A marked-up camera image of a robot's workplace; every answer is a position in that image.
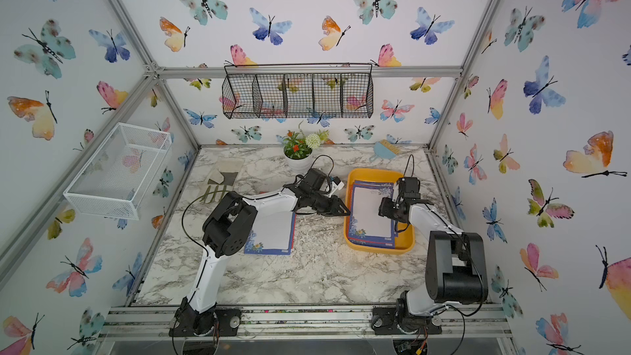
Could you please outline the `beige work glove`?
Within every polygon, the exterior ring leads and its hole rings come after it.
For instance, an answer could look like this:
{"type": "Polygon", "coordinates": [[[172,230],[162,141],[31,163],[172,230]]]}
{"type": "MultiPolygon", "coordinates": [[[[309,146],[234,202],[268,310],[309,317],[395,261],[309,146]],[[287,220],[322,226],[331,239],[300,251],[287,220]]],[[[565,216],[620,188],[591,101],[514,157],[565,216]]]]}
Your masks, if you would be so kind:
{"type": "Polygon", "coordinates": [[[218,160],[201,184],[199,202],[212,204],[221,201],[233,190],[244,163],[244,159],[218,160]]]}

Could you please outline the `blue dustpan brush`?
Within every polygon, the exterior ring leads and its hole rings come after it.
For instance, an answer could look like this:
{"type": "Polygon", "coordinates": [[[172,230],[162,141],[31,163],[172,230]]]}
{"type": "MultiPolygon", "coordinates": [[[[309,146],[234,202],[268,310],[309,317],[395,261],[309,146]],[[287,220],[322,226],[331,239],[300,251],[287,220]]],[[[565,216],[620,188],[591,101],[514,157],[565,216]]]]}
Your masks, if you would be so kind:
{"type": "Polygon", "coordinates": [[[401,153],[401,149],[387,140],[378,141],[373,146],[373,156],[370,161],[375,162],[377,159],[394,159],[401,153]]]}

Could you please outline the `white mesh wall basket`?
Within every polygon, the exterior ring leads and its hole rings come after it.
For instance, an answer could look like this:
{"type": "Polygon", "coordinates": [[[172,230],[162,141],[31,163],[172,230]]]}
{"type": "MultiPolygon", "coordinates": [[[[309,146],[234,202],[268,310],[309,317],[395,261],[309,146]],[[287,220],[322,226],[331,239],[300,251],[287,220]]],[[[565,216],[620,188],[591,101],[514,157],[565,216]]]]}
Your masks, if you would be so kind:
{"type": "Polygon", "coordinates": [[[63,196],[85,215],[139,220],[141,201],[171,146],[167,131],[118,123],[63,196]]]}

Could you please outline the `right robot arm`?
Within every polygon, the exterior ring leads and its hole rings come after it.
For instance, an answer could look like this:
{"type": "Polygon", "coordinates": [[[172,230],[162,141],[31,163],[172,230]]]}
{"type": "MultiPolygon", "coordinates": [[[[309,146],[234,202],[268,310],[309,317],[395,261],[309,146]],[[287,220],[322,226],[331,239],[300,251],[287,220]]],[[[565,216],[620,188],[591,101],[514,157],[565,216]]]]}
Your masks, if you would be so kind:
{"type": "Polygon", "coordinates": [[[379,215],[409,224],[428,241],[424,284],[405,291],[395,307],[375,307],[376,335],[434,330],[432,320],[445,309],[486,302],[488,282],[483,240],[465,233],[422,200],[382,199],[379,215]]]}

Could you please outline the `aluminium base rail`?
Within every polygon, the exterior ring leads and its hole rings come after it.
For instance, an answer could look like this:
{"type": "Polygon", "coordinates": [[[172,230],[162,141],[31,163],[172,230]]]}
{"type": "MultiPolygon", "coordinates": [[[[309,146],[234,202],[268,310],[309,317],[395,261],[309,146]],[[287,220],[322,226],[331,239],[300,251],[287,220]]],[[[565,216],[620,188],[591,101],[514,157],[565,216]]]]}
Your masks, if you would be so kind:
{"type": "MultiPolygon", "coordinates": [[[[231,305],[217,307],[230,318],[235,335],[220,340],[306,340],[306,339],[510,339],[513,333],[501,307],[484,305],[445,309],[432,320],[434,330],[417,334],[376,335],[371,328],[375,307],[392,304],[350,305],[231,305]]],[[[170,340],[175,307],[115,307],[105,320],[99,338],[103,341],[170,340]]]]}

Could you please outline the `blue floral stationery paper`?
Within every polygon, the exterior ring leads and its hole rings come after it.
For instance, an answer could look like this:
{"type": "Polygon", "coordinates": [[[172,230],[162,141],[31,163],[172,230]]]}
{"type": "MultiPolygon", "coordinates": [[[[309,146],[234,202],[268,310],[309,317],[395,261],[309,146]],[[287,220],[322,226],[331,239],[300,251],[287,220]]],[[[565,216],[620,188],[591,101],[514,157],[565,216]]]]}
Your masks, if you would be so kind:
{"type": "Polygon", "coordinates": [[[394,248],[396,223],[379,215],[382,199],[391,200],[393,193],[392,182],[353,183],[347,229],[351,243],[370,248],[394,248]]]}
{"type": "Polygon", "coordinates": [[[289,256],[292,252],[296,214],[292,211],[257,219],[248,236],[245,254],[289,256]]]}

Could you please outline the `yellow storage tray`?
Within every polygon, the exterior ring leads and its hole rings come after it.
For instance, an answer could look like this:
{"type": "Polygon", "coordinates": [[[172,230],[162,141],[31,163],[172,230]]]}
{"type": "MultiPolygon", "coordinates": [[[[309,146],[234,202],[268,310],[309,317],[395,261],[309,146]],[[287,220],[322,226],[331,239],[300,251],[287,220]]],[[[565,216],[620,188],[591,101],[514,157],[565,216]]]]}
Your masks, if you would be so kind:
{"type": "MultiPolygon", "coordinates": [[[[392,182],[394,184],[394,193],[395,194],[395,185],[396,182],[403,175],[400,172],[384,170],[384,169],[353,169],[350,174],[348,174],[348,189],[346,191],[346,206],[350,210],[350,202],[352,195],[353,183],[356,181],[363,182],[392,182]]],[[[356,245],[351,243],[348,240],[347,229],[349,224],[349,216],[345,218],[344,221],[344,229],[343,234],[348,246],[353,248],[356,251],[365,251],[365,252],[374,252],[374,253],[383,253],[389,255],[402,255],[414,248],[416,243],[414,229],[410,225],[406,225],[404,223],[396,222],[396,226],[394,228],[395,239],[394,239],[394,248],[391,249],[383,249],[383,248],[370,248],[362,245],[356,245]]]]}

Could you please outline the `potted flower plant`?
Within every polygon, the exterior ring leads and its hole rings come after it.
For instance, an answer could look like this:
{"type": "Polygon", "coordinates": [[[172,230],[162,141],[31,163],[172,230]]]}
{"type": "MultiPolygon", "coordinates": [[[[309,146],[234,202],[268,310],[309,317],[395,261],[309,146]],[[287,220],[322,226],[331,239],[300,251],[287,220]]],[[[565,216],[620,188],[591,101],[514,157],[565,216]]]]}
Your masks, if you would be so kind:
{"type": "Polygon", "coordinates": [[[323,130],[305,132],[299,124],[297,130],[289,130],[284,136],[279,136],[289,168],[295,174],[305,174],[315,162],[314,151],[328,141],[329,134],[329,131],[323,130]]]}

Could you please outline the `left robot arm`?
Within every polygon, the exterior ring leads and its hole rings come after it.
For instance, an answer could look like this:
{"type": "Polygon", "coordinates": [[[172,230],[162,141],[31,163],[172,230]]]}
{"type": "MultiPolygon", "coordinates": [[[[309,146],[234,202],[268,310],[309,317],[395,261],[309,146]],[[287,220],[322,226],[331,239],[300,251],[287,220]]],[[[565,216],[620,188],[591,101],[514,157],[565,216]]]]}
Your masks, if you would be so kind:
{"type": "Polygon", "coordinates": [[[228,192],[202,225],[204,253],[191,290],[174,314],[169,336],[175,339],[235,335],[230,318],[217,311],[220,282],[229,258],[245,248],[254,225],[274,215],[293,215],[309,207],[317,215],[349,216],[350,209],[335,195],[343,186],[339,177],[311,168],[274,192],[255,196],[228,192]]]}

